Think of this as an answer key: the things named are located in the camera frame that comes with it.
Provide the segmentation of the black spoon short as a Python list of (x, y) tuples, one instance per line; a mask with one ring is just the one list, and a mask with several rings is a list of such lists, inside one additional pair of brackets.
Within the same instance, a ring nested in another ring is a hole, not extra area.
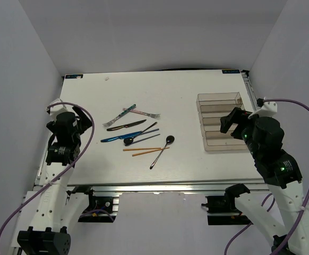
[(158, 124), (158, 122), (154, 122), (152, 125), (150, 125), (150, 126), (147, 127), (146, 129), (144, 129), (144, 130), (141, 131), (140, 133), (138, 133), (138, 134), (136, 134), (136, 135), (133, 135), (132, 137), (125, 138), (125, 139), (123, 140), (124, 145), (125, 145), (125, 146), (131, 145), (136, 137), (138, 137), (139, 135), (143, 134), (145, 131), (149, 130), (150, 128), (154, 127), (154, 126), (157, 125), (157, 124)]

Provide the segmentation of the blue knife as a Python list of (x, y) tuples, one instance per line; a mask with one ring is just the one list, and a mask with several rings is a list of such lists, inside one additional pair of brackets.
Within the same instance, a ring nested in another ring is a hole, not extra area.
[(123, 134), (123, 135), (118, 135), (118, 136), (111, 137), (111, 138), (102, 139), (102, 140), (100, 140), (100, 142), (105, 143), (105, 142), (111, 142), (111, 141), (115, 141), (115, 140), (123, 140), (125, 138), (132, 137), (133, 135), (136, 135), (138, 133), (140, 133), (140, 131), (128, 133), (128, 134)]

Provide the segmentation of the purple chopstick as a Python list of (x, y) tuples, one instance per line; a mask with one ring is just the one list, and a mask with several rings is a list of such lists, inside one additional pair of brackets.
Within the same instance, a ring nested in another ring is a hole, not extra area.
[(153, 133), (153, 132), (157, 132), (157, 131), (159, 131), (159, 129), (153, 129), (153, 130), (150, 130), (150, 131), (146, 131), (146, 132), (137, 134), (136, 136), (134, 136), (134, 138), (136, 138), (136, 137), (138, 137), (138, 136), (140, 136), (140, 135), (145, 135), (145, 134)]
[(134, 144), (136, 144), (136, 143), (139, 143), (139, 142), (142, 142), (142, 141), (146, 141), (146, 140), (155, 138), (155, 137), (157, 137), (157, 136), (160, 136), (160, 133), (155, 134), (155, 135), (152, 135), (152, 136), (147, 137), (147, 138), (143, 138), (143, 139), (140, 139), (140, 140), (133, 141), (130, 145), (134, 145)]

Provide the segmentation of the black spoon long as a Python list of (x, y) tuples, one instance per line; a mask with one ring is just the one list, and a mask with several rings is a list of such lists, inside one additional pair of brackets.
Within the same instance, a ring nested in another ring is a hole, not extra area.
[(155, 158), (155, 160), (153, 161), (153, 163), (150, 165), (149, 169), (153, 169), (155, 164), (157, 163), (159, 157), (161, 156), (161, 154), (163, 153), (163, 151), (167, 148), (168, 145), (172, 144), (175, 141), (175, 137), (173, 135), (169, 135), (166, 138), (166, 144), (165, 146), (161, 149), (159, 155)]

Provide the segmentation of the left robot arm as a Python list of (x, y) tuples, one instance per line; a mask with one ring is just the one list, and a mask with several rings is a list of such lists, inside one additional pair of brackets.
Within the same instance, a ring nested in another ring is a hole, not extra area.
[(33, 195), (38, 207), (27, 230), (19, 231), (17, 242), (25, 254), (68, 254), (70, 233), (83, 211), (96, 208), (97, 199), (86, 193), (72, 194), (67, 185), (76, 162), (86, 151), (81, 135), (94, 130), (87, 110), (67, 103), (52, 103), (47, 112), (52, 117), (46, 127), (51, 132), (45, 159), (45, 182)]

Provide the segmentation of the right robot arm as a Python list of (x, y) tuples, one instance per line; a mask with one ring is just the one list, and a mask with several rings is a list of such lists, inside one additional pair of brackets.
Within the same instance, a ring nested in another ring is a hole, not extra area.
[(236, 124), (231, 136), (245, 142), (254, 166), (263, 177), (280, 211), (276, 221), (255, 203), (243, 184), (226, 189), (224, 204), (232, 212), (242, 212), (264, 235), (273, 254), (309, 254), (309, 211), (303, 204), (302, 175), (296, 160), (282, 149), (284, 131), (270, 116), (260, 116), (235, 107), (220, 119), (222, 133)]

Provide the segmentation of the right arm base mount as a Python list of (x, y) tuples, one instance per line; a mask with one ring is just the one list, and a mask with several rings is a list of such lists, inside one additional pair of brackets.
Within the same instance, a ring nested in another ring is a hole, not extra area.
[(235, 184), (224, 195), (207, 196), (201, 207), (207, 211), (209, 226), (248, 225), (251, 221), (235, 207), (235, 198), (250, 193), (244, 184)]

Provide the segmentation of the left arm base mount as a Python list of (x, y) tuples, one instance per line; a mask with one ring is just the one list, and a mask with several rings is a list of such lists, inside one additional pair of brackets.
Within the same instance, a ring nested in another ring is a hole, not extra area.
[(113, 223), (116, 216), (113, 211), (113, 197), (97, 195), (92, 186), (75, 186), (66, 191), (68, 199), (71, 195), (83, 193), (88, 206), (81, 213), (79, 223)]

